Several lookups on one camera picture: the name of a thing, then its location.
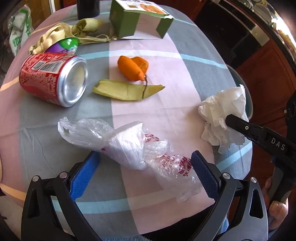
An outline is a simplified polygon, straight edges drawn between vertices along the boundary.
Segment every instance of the wooden cabinet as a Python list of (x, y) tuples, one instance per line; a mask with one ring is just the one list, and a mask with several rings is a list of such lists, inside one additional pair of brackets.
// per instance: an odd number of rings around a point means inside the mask
[(269, 129), (272, 129), (273, 131), (279, 133), (280, 135), (282, 135), (283, 137), (285, 137), (287, 135), (287, 126), (286, 126), (286, 122), (285, 122), (285, 116), (282, 118), (279, 118), (277, 120), (274, 120), (266, 125), (264, 125), (266, 127), (268, 127)]
[(284, 116), (287, 100), (294, 93), (296, 78), (276, 43), (270, 39), (236, 70), (245, 81), (253, 101), (252, 122), (270, 123)]
[(63, 0), (64, 7), (69, 7), (74, 4), (76, 4), (76, 0)]
[(152, 2), (155, 2), (158, 5), (173, 7), (182, 13), (185, 13), (192, 21), (196, 19), (206, 1), (207, 0), (152, 0)]

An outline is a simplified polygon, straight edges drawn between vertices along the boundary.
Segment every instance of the barcode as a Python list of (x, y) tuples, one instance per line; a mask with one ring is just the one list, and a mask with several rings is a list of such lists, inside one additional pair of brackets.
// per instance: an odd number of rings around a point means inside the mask
[(39, 71), (57, 74), (65, 61), (48, 62), (44, 64)]
[(44, 65), (46, 62), (45, 61), (39, 61), (37, 64), (35, 64), (32, 69), (36, 70), (39, 69), (42, 65)]

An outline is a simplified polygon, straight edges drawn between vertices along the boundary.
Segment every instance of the clear plastic bag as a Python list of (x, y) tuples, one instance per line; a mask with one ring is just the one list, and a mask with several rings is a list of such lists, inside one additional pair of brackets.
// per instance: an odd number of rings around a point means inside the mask
[(190, 159), (167, 154), (147, 162), (163, 189), (172, 193), (178, 203), (200, 193), (202, 184), (192, 168)]
[(135, 121), (114, 130), (101, 119), (58, 122), (60, 135), (76, 146), (103, 152), (128, 169), (153, 170), (160, 185), (182, 202), (201, 191), (201, 183), (190, 159), (171, 155), (173, 147)]

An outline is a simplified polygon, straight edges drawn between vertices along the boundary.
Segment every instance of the screw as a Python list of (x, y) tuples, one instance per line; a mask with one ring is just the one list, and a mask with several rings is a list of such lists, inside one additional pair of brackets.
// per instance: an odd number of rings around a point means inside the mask
[(253, 183), (256, 183), (256, 182), (257, 182), (257, 179), (254, 178), (254, 177), (251, 177), (251, 181), (252, 181)]
[(276, 157), (275, 157), (275, 156), (272, 156), (272, 157), (270, 158), (270, 162), (271, 162), (271, 163), (274, 163), (275, 160), (276, 160)]
[(230, 174), (227, 173), (227, 172), (225, 172), (225, 173), (223, 173), (223, 177), (224, 177), (225, 179), (230, 179)]
[(66, 172), (61, 172), (61, 174), (60, 174), (59, 176), (60, 176), (60, 178), (66, 178), (67, 175), (68, 175), (68, 173), (66, 173)]
[(38, 179), (39, 179), (39, 177), (38, 177), (38, 176), (34, 176), (34, 177), (32, 178), (32, 181), (33, 181), (33, 182), (37, 182), (37, 181), (38, 181)]

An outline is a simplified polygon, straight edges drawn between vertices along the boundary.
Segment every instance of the blue gripper pad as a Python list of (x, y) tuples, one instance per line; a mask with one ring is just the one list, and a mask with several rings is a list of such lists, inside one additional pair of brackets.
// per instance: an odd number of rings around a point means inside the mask
[(72, 179), (70, 196), (73, 201), (83, 195), (99, 163), (100, 153), (93, 152), (93, 154), (88, 157), (80, 171)]
[(195, 151), (191, 155), (191, 165), (196, 172), (200, 182), (202, 183), (209, 198), (213, 198), (215, 201), (220, 196), (219, 182), (208, 168), (205, 163), (206, 160), (199, 151)]

